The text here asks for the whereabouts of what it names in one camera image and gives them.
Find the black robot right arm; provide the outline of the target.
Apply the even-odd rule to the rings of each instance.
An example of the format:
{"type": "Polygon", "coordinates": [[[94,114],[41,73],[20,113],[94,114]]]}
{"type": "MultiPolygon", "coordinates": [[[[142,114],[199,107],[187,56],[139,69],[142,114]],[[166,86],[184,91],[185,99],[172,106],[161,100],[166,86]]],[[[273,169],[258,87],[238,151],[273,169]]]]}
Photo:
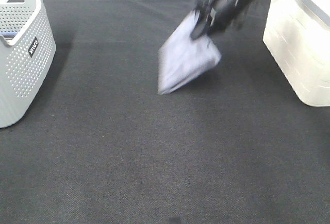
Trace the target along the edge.
{"type": "Polygon", "coordinates": [[[224,32],[254,0],[200,0],[196,6],[199,13],[196,25],[190,34],[196,40],[224,32]]]}

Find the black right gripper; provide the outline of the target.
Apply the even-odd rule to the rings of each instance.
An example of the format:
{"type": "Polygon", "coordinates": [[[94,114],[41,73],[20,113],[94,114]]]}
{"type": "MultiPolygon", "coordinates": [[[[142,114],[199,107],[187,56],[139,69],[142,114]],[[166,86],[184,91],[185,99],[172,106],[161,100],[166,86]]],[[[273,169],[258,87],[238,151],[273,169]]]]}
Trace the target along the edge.
{"type": "MultiPolygon", "coordinates": [[[[190,34],[192,40],[209,36],[212,32],[222,32],[236,19],[254,0],[214,0],[210,4],[207,20],[197,22],[190,34]]],[[[209,0],[195,1],[195,14],[203,18],[209,0]]]]}

